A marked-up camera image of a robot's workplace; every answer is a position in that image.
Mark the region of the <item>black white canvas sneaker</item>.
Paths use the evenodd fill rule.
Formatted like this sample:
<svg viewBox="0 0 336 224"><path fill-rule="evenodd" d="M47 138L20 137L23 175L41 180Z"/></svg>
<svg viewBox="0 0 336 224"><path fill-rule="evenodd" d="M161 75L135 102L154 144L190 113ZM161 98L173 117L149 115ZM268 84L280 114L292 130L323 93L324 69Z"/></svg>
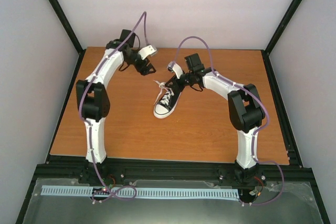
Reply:
<svg viewBox="0 0 336 224"><path fill-rule="evenodd" d="M165 82L158 84L160 93L154 103L153 114L158 119L164 119L174 112L182 91L177 85L167 87Z"/></svg>

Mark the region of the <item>white shoelace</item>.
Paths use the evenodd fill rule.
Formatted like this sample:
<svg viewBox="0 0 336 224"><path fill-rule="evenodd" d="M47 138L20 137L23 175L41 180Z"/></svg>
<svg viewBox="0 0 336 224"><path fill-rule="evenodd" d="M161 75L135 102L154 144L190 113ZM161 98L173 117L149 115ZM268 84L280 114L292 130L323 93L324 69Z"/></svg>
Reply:
<svg viewBox="0 0 336 224"><path fill-rule="evenodd" d="M170 99L173 98L174 93L172 92L172 90L167 89L164 84L165 82L159 82L159 81L154 81L156 84L158 84L159 88L160 88L160 92L156 97L155 103L154 105L169 105L170 104Z"/></svg>

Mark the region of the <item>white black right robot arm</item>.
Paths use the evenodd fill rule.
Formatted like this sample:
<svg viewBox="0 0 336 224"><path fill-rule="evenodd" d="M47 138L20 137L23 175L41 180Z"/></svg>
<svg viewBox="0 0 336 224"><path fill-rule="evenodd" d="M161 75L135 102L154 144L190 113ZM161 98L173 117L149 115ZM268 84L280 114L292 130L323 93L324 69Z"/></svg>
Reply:
<svg viewBox="0 0 336 224"><path fill-rule="evenodd" d="M230 122L238 135L235 180L241 185L248 184L258 172L257 129L265 118L257 88L253 84L243 86L235 83L218 71L205 68L198 54L185 57L185 62L188 72L184 72L174 61L168 64L167 68L174 76L168 83L161 85L166 89L166 94L156 103L156 108L165 109L166 113L173 112L183 89L195 84L200 91L209 89L226 99Z"/></svg>

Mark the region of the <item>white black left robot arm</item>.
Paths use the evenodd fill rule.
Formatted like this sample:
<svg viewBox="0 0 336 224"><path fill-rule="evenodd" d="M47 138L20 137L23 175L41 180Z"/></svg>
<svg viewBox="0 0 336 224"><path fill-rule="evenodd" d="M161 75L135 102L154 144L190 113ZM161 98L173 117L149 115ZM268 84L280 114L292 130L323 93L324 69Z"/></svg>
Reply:
<svg viewBox="0 0 336 224"><path fill-rule="evenodd" d="M109 170L101 165L107 158L104 123L111 107L107 93L109 82L124 63L134 66L143 76L156 72L149 56L156 54L157 49L151 44L135 49L136 37L134 32L122 30L120 38L106 44L102 59L94 71L86 79L76 83L78 113L86 128L86 160L93 167L91 178L100 184L109 177Z"/></svg>

